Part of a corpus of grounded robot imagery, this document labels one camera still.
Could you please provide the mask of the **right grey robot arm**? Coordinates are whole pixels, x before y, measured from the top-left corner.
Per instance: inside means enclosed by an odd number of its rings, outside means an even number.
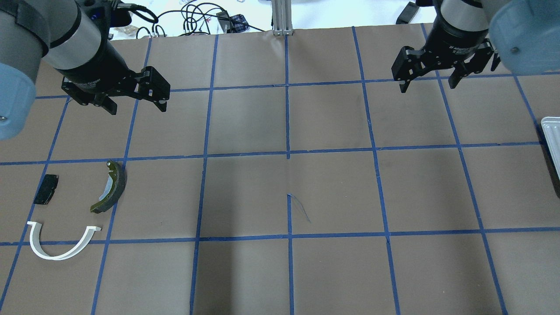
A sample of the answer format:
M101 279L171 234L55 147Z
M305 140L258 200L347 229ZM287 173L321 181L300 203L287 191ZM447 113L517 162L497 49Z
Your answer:
M453 69L450 88L491 63L512 74L559 70L557 0L416 0L433 7L436 18L424 46L404 46L391 67L402 93L412 80L434 70Z

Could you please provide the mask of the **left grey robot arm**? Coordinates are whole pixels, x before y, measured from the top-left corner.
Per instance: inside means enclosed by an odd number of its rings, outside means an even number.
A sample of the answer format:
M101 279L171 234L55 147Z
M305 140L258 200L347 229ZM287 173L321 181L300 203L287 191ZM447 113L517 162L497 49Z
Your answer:
M115 115L112 97L126 96L166 111L167 80L152 66L131 70L109 40L110 28L128 26L132 14L156 24L148 8L121 0L3 0L0 10L2 140L23 130L42 60L62 74L62 90L80 105Z

